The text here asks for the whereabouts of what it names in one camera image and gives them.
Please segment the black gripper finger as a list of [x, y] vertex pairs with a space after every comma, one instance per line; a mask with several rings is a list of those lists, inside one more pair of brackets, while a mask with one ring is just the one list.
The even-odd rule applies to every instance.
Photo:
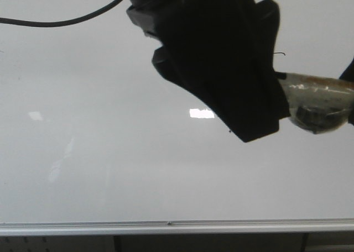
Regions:
[[[348, 82], [353, 82], [354, 81], [354, 60], [351, 61], [351, 63], [346, 67], [345, 71], [341, 74], [339, 79], [348, 81]], [[348, 122], [351, 125], [354, 125], [354, 113], [353, 109], [348, 116]]]
[[273, 0], [197, 0], [161, 26], [161, 76], [210, 107], [243, 142], [279, 130], [289, 105], [273, 69]]

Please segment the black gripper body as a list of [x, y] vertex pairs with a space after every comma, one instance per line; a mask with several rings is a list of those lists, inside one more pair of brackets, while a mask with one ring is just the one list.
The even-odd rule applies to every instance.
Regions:
[[254, 0], [130, 0], [127, 14], [151, 38], [190, 34], [199, 28], [234, 28], [236, 34], [254, 36], [257, 30]]

